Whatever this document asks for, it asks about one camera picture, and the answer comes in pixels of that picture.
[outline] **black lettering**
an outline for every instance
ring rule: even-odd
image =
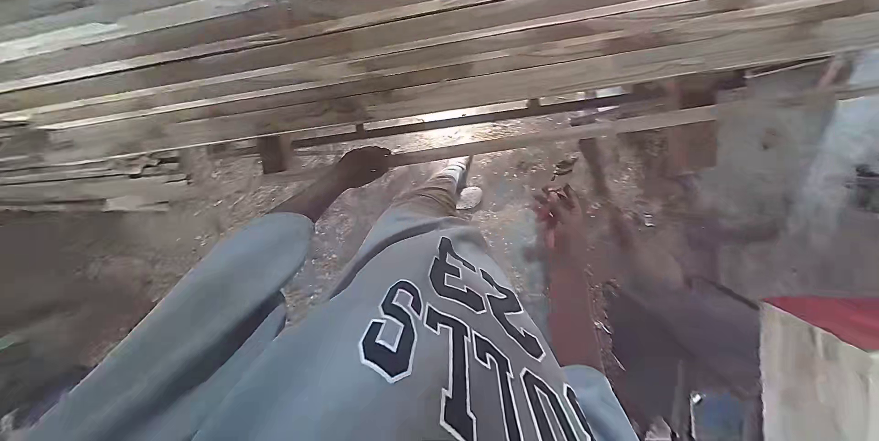
[[[546,411],[543,410],[543,403],[539,395],[543,395],[549,402],[555,416],[556,422],[562,428],[562,433],[567,441],[576,441],[577,436],[574,434],[574,428],[570,425],[568,415],[564,412],[562,402],[559,402],[558,394],[546,384],[543,379],[534,375],[527,368],[522,369],[522,386],[525,387],[525,396],[528,399],[528,409],[531,411],[531,418],[537,429],[537,436],[541,441],[555,440],[552,427],[549,425],[549,419]]]
[[[449,256],[457,259],[464,267],[467,267],[467,269],[474,273],[477,272],[477,269],[473,264],[470,264],[456,254],[451,240],[446,237],[442,237],[439,240],[439,255],[434,257],[434,264],[431,265],[430,273],[431,285],[434,287],[437,295],[444,299],[456,301],[473,312],[485,312],[483,298],[472,288],[464,285],[464,289],[457,289],[454,286],[449,286],[446,282],[445,278],[457,278],[459,280],[461,278],[461,270],[448,262]]]
[[[412,297],[412,301],[408,305],[409,311],[394,302],[399,292],[407,293]],[[360,339],[360,362],[378,372],[389,383],[409,376],[412,373],[412,357],[418,339],[415,327],[412,325],[412,318],[420,320],[421,309],[421,292],[412,282],[400,280],[394,283],[379,305],[384,319],[371,320],[363,338]],[[402,326],[402,330],[397,335],[396,343],[385,343],[379,340],[381,330],[387,324],[387,320]]]
[[[535,358],[538,362],[542,361],[543,358],[546,357],[546,351],[543,350],[540,340],[524,329],[515,327],[506,317],[509,314],[518,314],[522,312],[522,304],[519,302],[519,298],[516,297],[516,293],[513,290],[498,284],[498,282],[496,282],[484,269],[479,269],[479,273],[492,288],[501,294],[501,297],[490,294],[486,295],[489,300],[491,315],[493,315],[498,323],[500,323],[504,332],[522,347],[522,350],[524,350],[526,354]]]
[[[453,315],[427,306],[424,325],[439,334],[448,329],[448,388],[443,388],[439,405],[439,424],[460,441],[474,441],[477,436],[477,418],[470,410],[470,371],[467,360],[467,342],[470,328]]]
[[[500,408],[504,413],[504,427],[507,441],[521,441],[522,427],[519,424],[519,411],[516,408],[516,399],[512,394],[512,380],[515,379],[510,371],[510,359],[504,355],[494,343],[473,331],[474,357],[479,364],[488,369],[494,369],[498,374],[498,389],[500,392]]]

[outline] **gray clothing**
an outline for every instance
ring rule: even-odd
[[[389,209],[350,284],[280,332],[312,230],[270,214],[218,244],[29,439],[635,439],[458,218]]]

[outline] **wooden structure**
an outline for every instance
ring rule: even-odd
[[[407,130],[371,124],[877,45],[879,0],[0,0],[0,185],[49,173],[81,183],[82,170],[108,160],[244,138],[386,136]],[[653,114],[618,124],[396,164],[714,120],[733,108],[647,107]],[[566,110],[510,105],[468,122]],[[259,145],[276,156],[286,148]],[[267,171],[283,169],[276,158]],[[9,199],[0,188],[0,204]]]

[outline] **concrete wall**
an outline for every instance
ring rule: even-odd
[[[879,440],[879,354],[770,304],[760,323],[766,441]]]

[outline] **red surface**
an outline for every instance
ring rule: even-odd
[[[879,350],[879,299],[778,297],[766,301],[843,342],[867,351]]]

